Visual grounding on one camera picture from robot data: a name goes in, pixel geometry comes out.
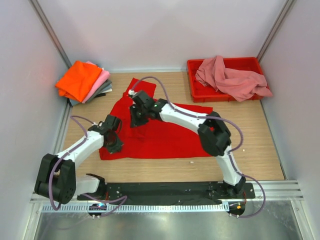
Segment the red t shirt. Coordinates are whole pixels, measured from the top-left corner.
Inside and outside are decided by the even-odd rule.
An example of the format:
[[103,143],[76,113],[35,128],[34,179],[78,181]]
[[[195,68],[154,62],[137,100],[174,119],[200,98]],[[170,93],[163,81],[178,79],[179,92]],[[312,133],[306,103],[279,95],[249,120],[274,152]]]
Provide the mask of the red t shirt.
[[150,120],[139,127],[130,127],[131,116],[129,107],[133,101],[128,91],[138,80],[133,78],[122,97],[113,106],[110,115],[122,121],[118,137],[123,142],[120,152],[109,153],[104,147],[99,149],[103,161],[122,158],[133,159],[176,159],[208,157],[200,142],[199,136],[184,127],[173,123]]

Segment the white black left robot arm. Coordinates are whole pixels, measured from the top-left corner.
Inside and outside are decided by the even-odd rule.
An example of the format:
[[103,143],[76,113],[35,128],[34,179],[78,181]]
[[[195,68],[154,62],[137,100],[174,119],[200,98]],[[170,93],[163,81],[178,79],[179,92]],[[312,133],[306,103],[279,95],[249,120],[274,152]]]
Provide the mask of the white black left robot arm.
[[118,136],[121,128],[122,120],[109,114],[104,121],[92,122],[88,129],[83,128],[83,136],[67,149],[57,154],[47,153],[41,160],[34,192],[48,198],[55,211],[74,196],[104,200],[105,179],[92,173],[77,177],[76,170],[101,148],[110,154],[120,152],[124,144]]

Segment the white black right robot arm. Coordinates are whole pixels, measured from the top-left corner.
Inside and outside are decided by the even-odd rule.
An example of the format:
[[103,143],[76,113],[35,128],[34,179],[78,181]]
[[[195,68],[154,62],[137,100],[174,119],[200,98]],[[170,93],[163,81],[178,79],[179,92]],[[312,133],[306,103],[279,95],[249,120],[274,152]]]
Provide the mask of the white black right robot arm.
[[222,171],[226,194],[237,198],[244,191],[246,178],[238,170],[232,153],[231,132],[217,112],[199,113],[179,107],[160,98],[155,101],[145,91],[128,91],[131,127],[139,127],[150,120],[175,124],[198,135],[203,150],[216,158]]

